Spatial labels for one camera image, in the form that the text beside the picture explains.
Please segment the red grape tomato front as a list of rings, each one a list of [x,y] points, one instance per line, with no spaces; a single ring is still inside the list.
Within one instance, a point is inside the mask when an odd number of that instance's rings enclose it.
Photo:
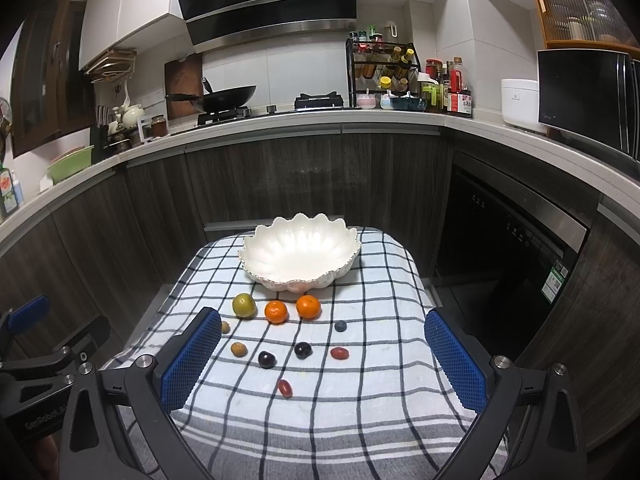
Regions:
[[[292,386],[285,379],[280,379],[278,381],[278,390],[280,392],[280,395],[283,396],[285,399],[292,398],[293,396]]]

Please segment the red grape tomato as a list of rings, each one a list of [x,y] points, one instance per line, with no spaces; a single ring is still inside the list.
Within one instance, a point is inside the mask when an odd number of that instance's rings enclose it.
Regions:
[[[278,390],[280,392],[280,395],[283,396],[285,399],[292,398],[293,396],[292,386],[285,379],[280,379],[278,381]]]
[[[349,351],[343,347],[334,347],[330,351],[333,359],[347,360],[349,358]]]

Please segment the orange mandarin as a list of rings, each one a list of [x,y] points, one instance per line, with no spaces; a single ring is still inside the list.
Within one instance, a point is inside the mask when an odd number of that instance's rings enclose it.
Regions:
[[[283,301],[272,300],[265,306],[265,318],[271,324],[282,324],[288,320],[288,307]]]
[[[314,320],[321,314],[320,301],[315,296],[300,296],[296,300],[296,311],[303,320]]]

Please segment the blueberry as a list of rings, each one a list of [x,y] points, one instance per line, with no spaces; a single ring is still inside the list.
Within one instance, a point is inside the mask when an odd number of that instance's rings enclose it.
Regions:
[[[334,323],[334,328],[340,333],[344,332],[345,330],[347,330],[347,323],[343,320],[336,321]]]

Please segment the green apple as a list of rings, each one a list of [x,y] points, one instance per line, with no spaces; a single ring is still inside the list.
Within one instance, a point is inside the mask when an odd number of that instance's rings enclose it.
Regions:
[[[257,312],[256,302],[250,294],[242,292],[233,298],[232,310],[237,318],[254,318]]]

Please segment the checkered white cloth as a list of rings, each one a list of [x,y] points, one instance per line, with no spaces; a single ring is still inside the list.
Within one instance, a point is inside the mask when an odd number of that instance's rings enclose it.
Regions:
[[[263,315],[237,318],[236,295],[259,307],[276,294],[242,269],[242,240],[228,236],[201,248],[150,325],[113,366],[154,354],[201,308],[217,310],[224,334],[186,405],[172,413],[186,443],[217,479],[431,479],[454,452],[475,415],[464,408],[425,340],[433,307],[410,252],[372,228],[358,232],[352,270],[316,291],[321,314],[291,313],[280,325]],[[347,323],[338,332],[336,321]],[[234,342],[248,353],[237,358]],[[294,346],[311,344],[300,360]],[[331,349],[349,351],[336,360]],[[277,364],[265,370],[258,354]],[[285,399],[278,381],[293,389]]]

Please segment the white teapot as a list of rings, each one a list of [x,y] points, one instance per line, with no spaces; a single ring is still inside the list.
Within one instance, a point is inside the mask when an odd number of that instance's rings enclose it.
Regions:
[[[125,99],[120,107],[120,123],[125,129],[137,128],[138,119],[144,115],[144,108],[141,104],[134,104],[131,101],[128,80],[122,83],[122,90],[124,90]]]

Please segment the white scalloped ceramic bowl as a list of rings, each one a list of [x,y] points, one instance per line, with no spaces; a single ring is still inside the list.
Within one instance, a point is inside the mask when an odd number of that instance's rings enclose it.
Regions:
[[[273,292],[301,294],[344,276],[361,249],[358,231],[326,214],[278,217],[256,226],[238,251],[242,269]]]

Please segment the black wok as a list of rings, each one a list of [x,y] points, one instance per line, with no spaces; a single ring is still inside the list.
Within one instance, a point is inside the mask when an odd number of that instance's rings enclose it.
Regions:
[[[214,91],[206,77],[202,77],[205,93],[197,96],[193,93],[168,93],[170,102],[189,102],[199,112],[217,114],[227,110],[236,110],[244,106],[254,96],[256,86],[242,86]]]

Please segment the wooden cutting board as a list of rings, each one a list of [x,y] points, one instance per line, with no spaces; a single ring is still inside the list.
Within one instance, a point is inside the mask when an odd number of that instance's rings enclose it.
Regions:
[[[165,93],[203,95],[202,55],[194,53],[165,64]],[[169,120],[200,114],[189,101],[166,100]]]

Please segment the white rice cooker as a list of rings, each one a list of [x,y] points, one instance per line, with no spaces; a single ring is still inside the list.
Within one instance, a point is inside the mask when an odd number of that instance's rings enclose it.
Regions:
[[[539,86],[535,79],[503,79],[501,111],[502,119],[508,125],[547,133],[547,127],[539,121]]]

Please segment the gas stove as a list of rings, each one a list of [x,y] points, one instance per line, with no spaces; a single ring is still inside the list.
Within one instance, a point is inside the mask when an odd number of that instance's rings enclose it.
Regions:
[[[345,103],[343,97],[335,92],[320,94],[301,93],[295,100],[293,106],[277,106],[276,104],[266,105],[264,108],[250,108],[247,103],[236,110],[227,110],[217,114],[198,115],[199,127],[220,124],[221,122],[236,122],[260,115],[277,115],[279,113],[302,112],[303,110],[330,110],[331,108],[343,108]]]

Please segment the red label sauce bottle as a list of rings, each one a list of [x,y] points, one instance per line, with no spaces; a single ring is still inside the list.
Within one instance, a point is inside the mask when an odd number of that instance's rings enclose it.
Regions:
[[[449,64],[448,113],[473,117],[473,97],[462,58],[455,56]]]

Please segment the black microwave oven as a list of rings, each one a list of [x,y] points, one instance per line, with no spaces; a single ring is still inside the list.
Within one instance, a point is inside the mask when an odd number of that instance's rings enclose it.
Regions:
[[[541,124],[639,157],[639,62],[624,52],[540,50]]]

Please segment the black spice rack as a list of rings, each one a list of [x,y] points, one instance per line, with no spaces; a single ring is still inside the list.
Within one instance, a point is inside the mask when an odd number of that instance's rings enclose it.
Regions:
[[[375,37],[345,41],[348,106],[359,106],[365,94],[390,93],[392,96],[416,96],[421,63],[412,42],[400,44]]]

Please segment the wooden glass cabinet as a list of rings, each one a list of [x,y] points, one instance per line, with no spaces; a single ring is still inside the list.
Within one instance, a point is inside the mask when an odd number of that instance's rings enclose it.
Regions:
[[[535,0],[547,49],[600,49],[639,57],[639,41],[611,0]]]

